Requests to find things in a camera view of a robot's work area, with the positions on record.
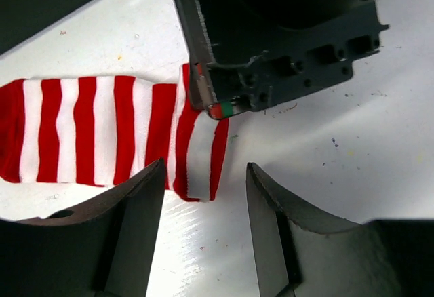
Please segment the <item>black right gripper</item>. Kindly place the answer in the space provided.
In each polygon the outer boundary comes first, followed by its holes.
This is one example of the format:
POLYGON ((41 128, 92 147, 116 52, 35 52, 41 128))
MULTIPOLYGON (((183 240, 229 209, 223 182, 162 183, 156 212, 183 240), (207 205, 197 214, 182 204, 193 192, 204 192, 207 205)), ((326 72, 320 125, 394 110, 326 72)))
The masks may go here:
POLYGON ((380 50, 376 1, 174 0, 192 107, 226 119, 348 81, 380 50))

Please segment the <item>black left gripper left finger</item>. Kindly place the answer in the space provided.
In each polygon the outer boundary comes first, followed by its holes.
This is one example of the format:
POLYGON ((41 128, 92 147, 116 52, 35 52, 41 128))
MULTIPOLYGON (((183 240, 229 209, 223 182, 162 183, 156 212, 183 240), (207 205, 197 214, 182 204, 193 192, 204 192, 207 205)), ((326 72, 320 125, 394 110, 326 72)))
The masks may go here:
POLYGON ((1 295, 145 296, 165 177, 157 160, 48 218, 2 221, 1 295))

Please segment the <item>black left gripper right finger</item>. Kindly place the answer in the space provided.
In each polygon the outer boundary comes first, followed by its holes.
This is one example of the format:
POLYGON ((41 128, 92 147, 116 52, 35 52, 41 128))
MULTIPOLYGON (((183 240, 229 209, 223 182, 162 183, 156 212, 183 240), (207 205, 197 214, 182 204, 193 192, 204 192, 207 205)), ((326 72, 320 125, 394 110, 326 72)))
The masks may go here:
POLYGON ((357 224, 246 167, 261 296, 432 296, 433 221, 357 224))

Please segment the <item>red white striped sock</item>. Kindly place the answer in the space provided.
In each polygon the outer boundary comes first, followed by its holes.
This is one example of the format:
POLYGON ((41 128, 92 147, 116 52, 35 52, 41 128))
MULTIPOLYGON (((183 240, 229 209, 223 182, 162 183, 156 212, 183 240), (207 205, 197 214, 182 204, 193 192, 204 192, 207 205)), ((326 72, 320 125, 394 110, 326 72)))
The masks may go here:
POLYGON ((214 200, 229 123, 191 106, 189 75, 184 64, 176 83, 115 75, 2 86, 2 179, 115 186, 162 159, 167 189, 214 200))

